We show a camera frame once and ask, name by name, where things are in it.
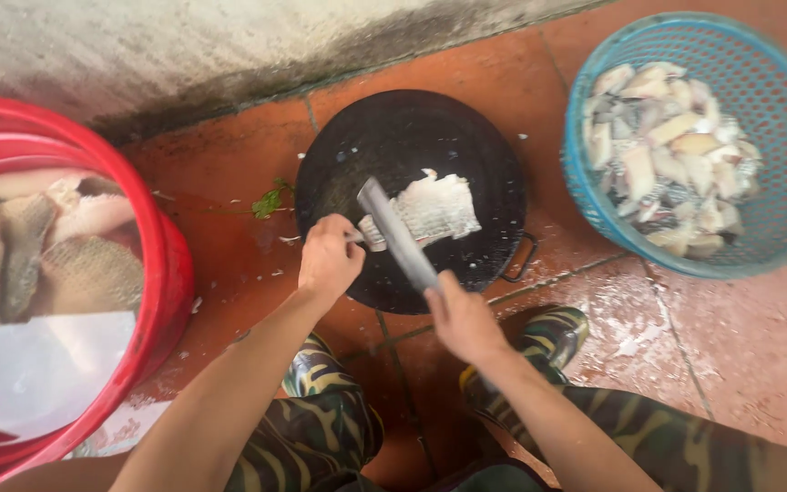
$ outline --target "leg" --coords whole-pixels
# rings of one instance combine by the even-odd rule
[[[664,490],[766,490],[787,481],[785,446],[628,391],[570,385],[561,370],[587,335],[584,313],[552,307],[527,323],[519,349]],[[506,399],[482,384],[474,368],[461,374],[461,389],[476,413],[542,459]]]
[[[363,392],[315,334],[300,348],[276,399],[248,440],[225,492],[304,492],[340,470],[359,470],[384,431]]]

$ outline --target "hand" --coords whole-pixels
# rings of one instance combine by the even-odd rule
[[[330,214],[309,230],[302,247],[298,289],[312,292],[332,306],[363,269],[366,252],[345,234],[356,233],[353,224],[339,214]]]
[[[450,270],[439,274],[439,286],[444,297],[433,289],[427,289],[424,297],[433,315],[436,335],[458,359],[482,370],[499,354],[513,351],[480,294],[466,292]]]

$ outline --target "blue colander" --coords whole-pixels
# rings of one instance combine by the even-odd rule
[[[713,89],[721,111],[735,116],[763,154],[759,196],[740,206],[746,229],[736,245],[704,261],[668,253],[618,218],[590,172],[582,113],[596,78],[630,63],[672,62]],[[603,41],[570,91],[562,162],[570,195],[608,239],[672,271],[702,278],[742,278],[787,263],[787,54],[770,39],[727,17],[671,12],[641,19]]]

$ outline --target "cleaver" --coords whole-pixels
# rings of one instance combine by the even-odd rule
[[[388,251],[409,279],[409,283],[421,294],[433,289],[442,295],[439,279],[433,264],[412,238],[409,228],[391,207],[390,198],[375,176],[370,176],[357,193],[357,202],[366,214],[373,216],[378,231],[388,242]]]

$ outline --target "concrete wall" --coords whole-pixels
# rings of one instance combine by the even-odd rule
[[[114,140],[594,0],[1,0],[0,95]]]

